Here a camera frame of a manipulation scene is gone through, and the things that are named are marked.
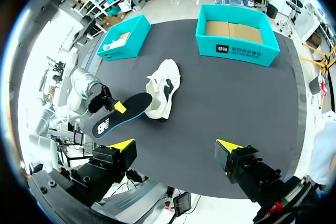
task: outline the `black table surface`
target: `black table surface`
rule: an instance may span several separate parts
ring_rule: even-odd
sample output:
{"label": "black table surface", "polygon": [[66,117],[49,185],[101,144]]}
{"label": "black table surface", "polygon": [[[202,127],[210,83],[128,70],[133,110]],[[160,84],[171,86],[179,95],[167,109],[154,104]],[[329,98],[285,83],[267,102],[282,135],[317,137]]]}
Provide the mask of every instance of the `black table surface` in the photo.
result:
{"label": "black table surface", "polygon": [[165,185],[192,193],[246,198],[214,158],[216,139],[252,145],[283,177],[291,176],[301,154],[306,123],[302,69],[292,40],[276,34],[281,49],[269,68],[198,53],[197,20],[152,25],[137,58],[103,61],[97,77],[121,101],[145,91],[150,76],[167,58],[181,72],[170,118],[146,117],[125,123],[96,139],[93,125],[108,113],[84,120],[83,131],[97,144],[135,138],[132,168]]}

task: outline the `black insole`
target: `black insole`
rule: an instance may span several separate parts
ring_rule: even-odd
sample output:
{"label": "black insole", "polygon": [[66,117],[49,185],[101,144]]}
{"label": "black insole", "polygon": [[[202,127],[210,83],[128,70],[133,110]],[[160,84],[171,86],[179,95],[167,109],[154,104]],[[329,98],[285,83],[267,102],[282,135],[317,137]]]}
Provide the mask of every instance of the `black insole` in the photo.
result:
{"label": "black insole", "polygon": [[111,114],[99,120],[92,129],[92,133],[96,138],[100,138],[107,134],[111,129],[137,118],[151,104],[152,96],[148,93],[139,93],[123,102],[126,108],[125,113],[121,114],[114,111]]}

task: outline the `white sneaker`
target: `white sneaker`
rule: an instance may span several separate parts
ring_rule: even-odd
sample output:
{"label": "white sneaker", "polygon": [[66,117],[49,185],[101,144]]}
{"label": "white sneaker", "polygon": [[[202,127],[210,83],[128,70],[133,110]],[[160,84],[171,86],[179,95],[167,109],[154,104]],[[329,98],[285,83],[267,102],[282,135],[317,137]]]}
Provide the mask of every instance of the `white sneaker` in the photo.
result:
{"label": "white sneaker", "polygon": [[168,119],[172,108],[172,96],[180,87],[180,71],[175,61],[164,60],[157,71],[147,77],[146,92],[152,97],[152,103],[145,110],[152,119]]}

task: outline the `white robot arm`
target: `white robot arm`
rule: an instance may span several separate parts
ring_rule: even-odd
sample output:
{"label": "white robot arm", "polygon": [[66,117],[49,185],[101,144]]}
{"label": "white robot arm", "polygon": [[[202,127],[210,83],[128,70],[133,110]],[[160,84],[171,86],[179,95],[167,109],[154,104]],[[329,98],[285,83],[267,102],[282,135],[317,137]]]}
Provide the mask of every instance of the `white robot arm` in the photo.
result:
{"label": "white robot arm", "polygon": [[46,105],[33,134],[29,136],[33,159],[43,163],[47,170],[59,168],[56,143],[47,137],[50,127],[55,128],[58,124],[73,119],[89,118],[103,106],[109,111],[124,109],[118,100],[112,98],[109,88],[85,69],[76,69],[70,80],[72,91],[67,105],[59,107],[56,111],[52,105]]}

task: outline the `logo on insole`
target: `logo on insole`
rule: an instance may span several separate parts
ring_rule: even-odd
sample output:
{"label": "logo on insole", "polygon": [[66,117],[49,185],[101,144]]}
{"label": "logo on insole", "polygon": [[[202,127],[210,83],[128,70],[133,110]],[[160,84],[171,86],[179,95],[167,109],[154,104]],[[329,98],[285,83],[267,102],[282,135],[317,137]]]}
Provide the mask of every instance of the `logo on insole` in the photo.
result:
{"label": "logo on insole", "polygon": [[216,52],[222,52],[224,54],[227,54],[229,52],[229,46],[216,45]]}
{"label": "logo on insole", "polygon": [[100,135],[101,133],[103,133],[108,127],[109,127],[109,119],[107,118],[104,122],[98,125],[97,127],[98,134]]}

